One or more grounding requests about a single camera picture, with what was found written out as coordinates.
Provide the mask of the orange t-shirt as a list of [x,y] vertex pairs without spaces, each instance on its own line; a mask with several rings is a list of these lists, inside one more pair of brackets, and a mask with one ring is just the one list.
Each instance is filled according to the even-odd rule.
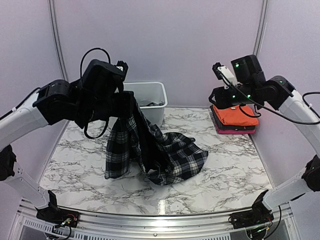
[[249,117],[245,115],[239,108],[239,105],[233,106],[236,109],[232,110],[231,107],[226,109],[218,109],[213,105],[214,112],[218,116],[219,120],[224,125],[233,126],[258,126],[259,120],[255,117]]

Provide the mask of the black white plaid shirt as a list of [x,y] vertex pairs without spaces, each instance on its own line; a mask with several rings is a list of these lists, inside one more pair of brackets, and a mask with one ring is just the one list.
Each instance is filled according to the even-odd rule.
[[180,132],[162,133],[142,113],[130,93],[132,113],[114,123],[105,152],[105,179],[117,179],[136,162],[145,176],[158,186],[175,184],[197,175],[209,153],[193,137]]

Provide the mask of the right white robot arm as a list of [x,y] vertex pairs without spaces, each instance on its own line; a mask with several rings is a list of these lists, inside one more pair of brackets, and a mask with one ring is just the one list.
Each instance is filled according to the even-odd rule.
[[232,66],[212,66],[223,86],[213,89],[209,101],[219,109],[253,104],[276,115],[264,118],[258,131],[258,150],[272,178],[279,180],[257,197],[247,214],[258,224],[274,208],[320,190],[320,119],[285,77],[266,79],[259,63],[244,59]]

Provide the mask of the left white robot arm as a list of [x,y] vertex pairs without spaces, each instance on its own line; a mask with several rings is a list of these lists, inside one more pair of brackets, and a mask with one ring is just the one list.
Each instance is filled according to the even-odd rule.
[[40,187],[18,164],[12,143],[28,133],[60,121],[75,122],[86,131],[94,121],[128,118],[134,94],[124,90],[128,65],[93,59],[76,81],[58,79],[32,91],[0,119],[0,180],[28,199],[37,214],[53,223],[63,219],[53,192]]

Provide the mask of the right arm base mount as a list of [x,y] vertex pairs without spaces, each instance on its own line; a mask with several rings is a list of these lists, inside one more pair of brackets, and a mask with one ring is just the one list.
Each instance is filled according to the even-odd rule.
[[251,227],[254,225],[270,223],[274,220],[272,211],[263,205],[263,197],[268,190],[263,191],[253,202],[251,210],[234,212],[228,221],[234,229]]

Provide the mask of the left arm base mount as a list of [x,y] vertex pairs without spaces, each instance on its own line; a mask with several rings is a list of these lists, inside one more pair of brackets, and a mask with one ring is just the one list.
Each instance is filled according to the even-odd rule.
[[35,208],[37,211],[36,217],[59,226],[62,226],[64,221],[70,219],[65,224],[69,224],[72,228],[75,228],[78,225],[80,213],[58,207],[56,195],[51,190],[47,191],[47,195],[49,197],[48,204],[44,208]]

